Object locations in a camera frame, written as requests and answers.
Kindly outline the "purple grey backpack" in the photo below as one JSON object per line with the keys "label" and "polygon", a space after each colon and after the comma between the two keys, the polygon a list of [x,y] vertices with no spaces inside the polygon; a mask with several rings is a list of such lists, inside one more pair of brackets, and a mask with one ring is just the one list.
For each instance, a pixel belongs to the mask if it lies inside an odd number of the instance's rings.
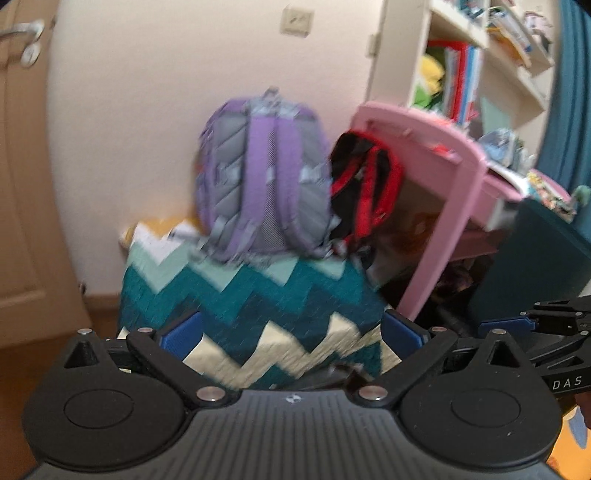
{"label": "purple grey backpack", "polygon": [[322,123],[276,88],[233,98],[201,132],[195,250],[220,263],[283,255],[324,259],[335,225]]}

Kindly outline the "wall light switch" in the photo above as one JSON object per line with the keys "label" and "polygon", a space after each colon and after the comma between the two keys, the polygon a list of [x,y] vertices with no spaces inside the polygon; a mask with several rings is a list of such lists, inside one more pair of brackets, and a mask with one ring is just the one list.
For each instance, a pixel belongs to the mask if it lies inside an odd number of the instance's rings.
{"label": "wall light switch", "polygon": [[307,37],[311,33],[315,12],[312,10],[287,6],[280,20],[280,33]]}

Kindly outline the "teal curtain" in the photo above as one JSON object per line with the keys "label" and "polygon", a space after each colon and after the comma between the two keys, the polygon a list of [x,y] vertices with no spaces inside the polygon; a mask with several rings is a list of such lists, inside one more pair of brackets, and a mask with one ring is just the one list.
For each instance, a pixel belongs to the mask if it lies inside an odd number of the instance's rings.
{"label": "teal curtain", "polygon": [[538,169],[566,189],[590,182],[590,15],[560,1],[561,49]]}

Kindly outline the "red black backpack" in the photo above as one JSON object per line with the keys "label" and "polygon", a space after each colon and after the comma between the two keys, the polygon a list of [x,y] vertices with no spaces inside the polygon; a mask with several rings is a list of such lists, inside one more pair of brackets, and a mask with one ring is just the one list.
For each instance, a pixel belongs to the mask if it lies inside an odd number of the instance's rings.
{"label": "red black backpack", "polygon": [[391,218],[404,181],[404,167],[390,147],[361,130],[339,136],[331,154],[332,228],[335,252],[352,255],[370,245]]}

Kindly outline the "teal zigzag quilt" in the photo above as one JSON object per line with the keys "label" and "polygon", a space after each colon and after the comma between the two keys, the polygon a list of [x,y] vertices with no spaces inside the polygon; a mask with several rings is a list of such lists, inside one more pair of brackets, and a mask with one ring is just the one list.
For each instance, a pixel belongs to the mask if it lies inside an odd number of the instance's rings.
{"label": "teal zigzag quilt", "polygon": [[197,235],[197,222],[181,218],[140,221],[122,235],[121,337],[197,314],[173,353],[238,389],[280,388],[332,364],[377,377],[399,363],[381,335],[386,305],[348,261],[223,265],[195,257]]}

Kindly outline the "blue binder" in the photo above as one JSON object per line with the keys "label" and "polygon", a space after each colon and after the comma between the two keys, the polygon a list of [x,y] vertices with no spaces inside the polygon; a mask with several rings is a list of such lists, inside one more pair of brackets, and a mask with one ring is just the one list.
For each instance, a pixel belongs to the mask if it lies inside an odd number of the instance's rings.
{"label": "blue binder", "polygon": [[469,52],[469,75],[466,84],[466,101],[464,108],[463,126],[468,127],[473,117],[473,106],[477,96],[480,75],[483,63],[483,50],[477,46],[471,46]]}

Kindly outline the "red binder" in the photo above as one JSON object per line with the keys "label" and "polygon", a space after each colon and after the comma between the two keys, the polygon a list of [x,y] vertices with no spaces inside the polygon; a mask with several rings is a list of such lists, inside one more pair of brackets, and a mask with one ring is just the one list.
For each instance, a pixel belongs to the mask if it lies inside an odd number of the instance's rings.
{"label": "red binder", "polygon": [[470,45],[453,40],[429,40],[426,54],[433,56],[445,68],[441,94],[431,109],[460,124],[463,120],[463,97],[467,82]]}

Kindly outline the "pink desk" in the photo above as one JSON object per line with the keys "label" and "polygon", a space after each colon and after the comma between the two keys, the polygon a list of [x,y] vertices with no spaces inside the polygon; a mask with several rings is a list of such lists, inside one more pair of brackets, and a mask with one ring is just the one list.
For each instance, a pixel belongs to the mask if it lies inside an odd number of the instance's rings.
{"label": "pink desk", "polygon": [[414,320],[450,262],[496,252],[533,190],[526,178],[491,167],[454,124],[424,110],[369,101],[351,126],[385,143],[404,169],[394,213],[376,232],[368,275],[381,288],[410,274],[401,299],[390,304]]}

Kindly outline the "yellow green plush toy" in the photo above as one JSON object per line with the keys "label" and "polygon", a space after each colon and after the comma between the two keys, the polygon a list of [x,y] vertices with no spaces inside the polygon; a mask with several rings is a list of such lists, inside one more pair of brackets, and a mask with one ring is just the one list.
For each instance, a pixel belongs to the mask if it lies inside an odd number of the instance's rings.
{"label": "yellow green plush toy", "polygon": [[413,105],[430,109],[443,90],[444,78],[445,68],[442,64],[433,56],[424,54],[420,61]]}

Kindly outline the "dark teal chair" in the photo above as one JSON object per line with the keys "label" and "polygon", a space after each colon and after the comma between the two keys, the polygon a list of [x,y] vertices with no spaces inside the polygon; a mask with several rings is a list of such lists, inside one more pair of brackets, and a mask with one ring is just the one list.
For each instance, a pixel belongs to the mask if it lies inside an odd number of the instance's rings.
{"label": "dark teal chair", "polygon": [[477,323],[515,317],[537,301],[576,298],[589,280],[590,241],[541,203],[526,199],[470,302],[470,313]]}

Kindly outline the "white bookshelf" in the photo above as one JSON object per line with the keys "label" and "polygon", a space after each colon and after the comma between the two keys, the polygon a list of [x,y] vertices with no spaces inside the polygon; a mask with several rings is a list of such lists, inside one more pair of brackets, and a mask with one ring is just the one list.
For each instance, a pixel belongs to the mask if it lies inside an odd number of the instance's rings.
{"label": "white bookshelf", "polygon": [[551,103],[551,19],[524,1],[387,1],[367,99],[423,108],[539,153]]}

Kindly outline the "wooden door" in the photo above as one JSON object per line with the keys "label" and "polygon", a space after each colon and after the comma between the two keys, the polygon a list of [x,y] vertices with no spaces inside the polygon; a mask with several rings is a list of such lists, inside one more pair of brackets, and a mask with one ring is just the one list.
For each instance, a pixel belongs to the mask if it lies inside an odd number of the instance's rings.
{"label": "wooden door", "polygon": [[89,326],[60,225],[47,132],[49,49],[58,4],[10,1],[1,31],[43,19],[41,53],[20,65],[24,41],[1,40],[1,345]]}

